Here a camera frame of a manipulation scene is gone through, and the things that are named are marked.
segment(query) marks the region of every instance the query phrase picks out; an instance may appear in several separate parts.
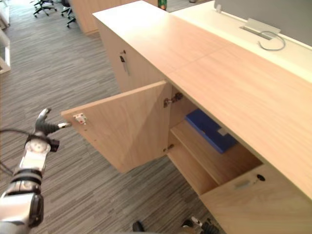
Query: keyhole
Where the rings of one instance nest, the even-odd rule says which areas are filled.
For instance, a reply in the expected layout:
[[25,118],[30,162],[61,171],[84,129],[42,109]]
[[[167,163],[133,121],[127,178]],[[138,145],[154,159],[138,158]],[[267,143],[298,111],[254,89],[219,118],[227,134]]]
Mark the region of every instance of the keyhole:
[[257,178],[258,178],[260,181],[265,181],[265,177],[264,177],[263,175],[257,174]]

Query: cable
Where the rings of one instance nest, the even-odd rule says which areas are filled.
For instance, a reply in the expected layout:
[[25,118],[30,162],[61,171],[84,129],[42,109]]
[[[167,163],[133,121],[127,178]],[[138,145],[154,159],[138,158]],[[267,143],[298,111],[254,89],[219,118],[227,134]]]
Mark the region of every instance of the cable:
[[[31,133],[28,133],[24,130],[19,130],[19,129],[14,129],[14,128],[5,128],[5,129],[0,130],[0,134],[5,133],[5,132],[14,132],[14,133],[21,133],[21,134],[25,134],[25,135],[31,135]],[[10,175],[10,176],[13,175],[13,171],[10,168],[8,168],[3,162],[1,162],[1,160],[0,160],[0,165],[2,165],[5,168],[5,169],[0,168],[4,173],[6,173],[7,175]]]
[[282,50],[282,49],[285,48],[286,42],[285,42],[285,40],[284,40],[281,36],[279,36],[278,34],[276,34],[276,33],[274,33],[274,32],[271,32],[271,31],[262,31],[262,32],[259,33],[259,35],[261,35],[261,34],[263,34],[263,33],[272,33],[273,35],[275,35],[277,38],[279,38],[279,39],[282,41],[283,45],[282,45],[281,48],[278,48],[278,49],[269,49],[269,48],[263,47],[263,45],[261,45],[261,43],[258,41],[258,45],[259,45],[262,49],[268,50],[268,51],[279,51],[279,50]]
[[22,133],[22,134],[26,134],[26,135],[31,135],[31,133],[29,133],[27,131],[15,129],[15,128],[5,128],[5,129],[0,130],[0,134],[5,133],[5,132],[14,132],[14,133]]

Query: green bottle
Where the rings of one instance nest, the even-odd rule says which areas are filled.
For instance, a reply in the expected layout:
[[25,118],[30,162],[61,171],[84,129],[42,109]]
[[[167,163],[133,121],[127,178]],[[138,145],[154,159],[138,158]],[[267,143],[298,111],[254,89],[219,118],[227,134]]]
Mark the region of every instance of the green bottle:
[[166,10],[167,9],[167,0],[158,0],[158,7],[160,9]]

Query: cabinet shelf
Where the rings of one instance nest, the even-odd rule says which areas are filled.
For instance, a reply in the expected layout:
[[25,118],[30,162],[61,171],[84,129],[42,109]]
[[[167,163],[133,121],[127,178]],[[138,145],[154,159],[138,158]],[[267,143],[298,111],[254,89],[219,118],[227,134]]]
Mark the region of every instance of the cabinet shelf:
[[198,195],[203,195],[218,186],[183,145],[175,145],[167,156]]
[[220,154],[185,120],[173,127],[171,133],[218,185],[262,164],[239,143]]

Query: cabinet top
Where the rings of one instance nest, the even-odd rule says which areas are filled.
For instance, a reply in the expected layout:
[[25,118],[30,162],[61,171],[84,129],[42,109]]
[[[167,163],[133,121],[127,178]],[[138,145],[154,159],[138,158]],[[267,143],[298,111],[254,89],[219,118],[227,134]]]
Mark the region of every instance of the cabinet top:
[[143,1],[94,16],[312,198],[311,83]]

